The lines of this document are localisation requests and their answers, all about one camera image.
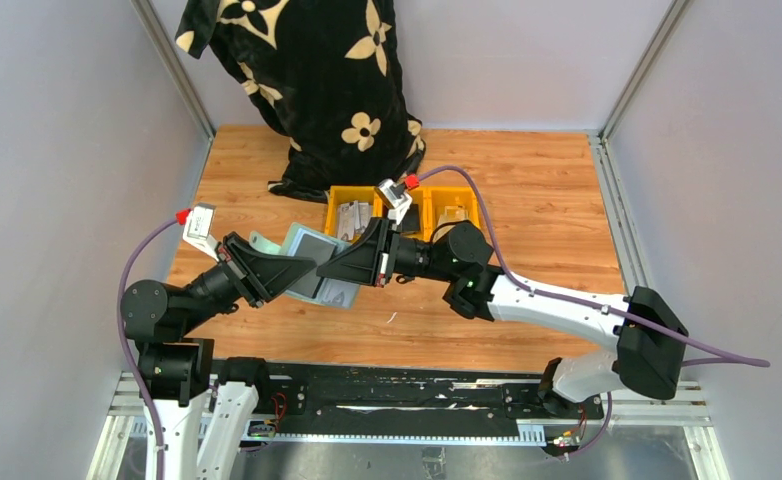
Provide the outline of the silver VIP credit card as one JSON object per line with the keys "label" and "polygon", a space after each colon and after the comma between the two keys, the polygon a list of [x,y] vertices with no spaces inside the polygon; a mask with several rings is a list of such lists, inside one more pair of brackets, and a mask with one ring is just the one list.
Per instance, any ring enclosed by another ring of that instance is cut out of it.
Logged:
{"label": "silver VIP credit card", "polygon": [[350,309],[355,303],[360,286],[342,280],[326,279],[318,301],[323,306]]}

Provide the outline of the green leather card holder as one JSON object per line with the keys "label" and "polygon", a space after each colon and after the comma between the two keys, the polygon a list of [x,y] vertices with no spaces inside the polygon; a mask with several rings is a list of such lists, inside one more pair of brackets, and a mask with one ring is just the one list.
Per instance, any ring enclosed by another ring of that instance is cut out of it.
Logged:
{"label": "green leather card holder", "polygon": [[343,280],[322,277],[317,268],[333,256],[342,253],[347,243],[300,223],[292,223],[285,239],[275,243],[257,231],[251,231],[250,245],[257,251],[287,257],[310,258],[315,267],[285,291],[289,297],[302,302],[351,309],[359,292],[359,285]]}

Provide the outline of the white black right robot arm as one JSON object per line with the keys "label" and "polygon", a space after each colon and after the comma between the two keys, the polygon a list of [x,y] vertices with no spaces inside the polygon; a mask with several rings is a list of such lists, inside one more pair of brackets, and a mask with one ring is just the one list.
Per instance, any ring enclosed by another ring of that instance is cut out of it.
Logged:
{"label": "white black right robot arm", "polygon": [[540,408],[551,417],[612,390],[655,400],[675,396],[688,331],[656,290],[637,286],[623,296],[555,287],[491,264],[493,252],[470,221],[451,226],[435,241],[422,241],[402,236],[387,219],[373,218],[318,274],[376,287],[391,278],[443,281],[444,301],[464,318],[540,325],[596,344],[590,354],[548,363],[537,393]]}

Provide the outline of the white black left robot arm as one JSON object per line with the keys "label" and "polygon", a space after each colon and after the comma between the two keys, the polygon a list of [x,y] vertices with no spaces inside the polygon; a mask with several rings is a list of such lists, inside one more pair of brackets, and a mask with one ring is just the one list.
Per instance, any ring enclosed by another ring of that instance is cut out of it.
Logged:
{"label": "white black left robot arm", "polygon": [[274,300],[317,263],[260,252],[236,233],[209,243],[213,266],[184,287],[121,285],[120,330],[138,351],[132,373],[147,421],[148,479],[230,478],[251,414],[284,409],[264,359],[230,357],[215,371],[213,340],[190,333],[239,301]]}

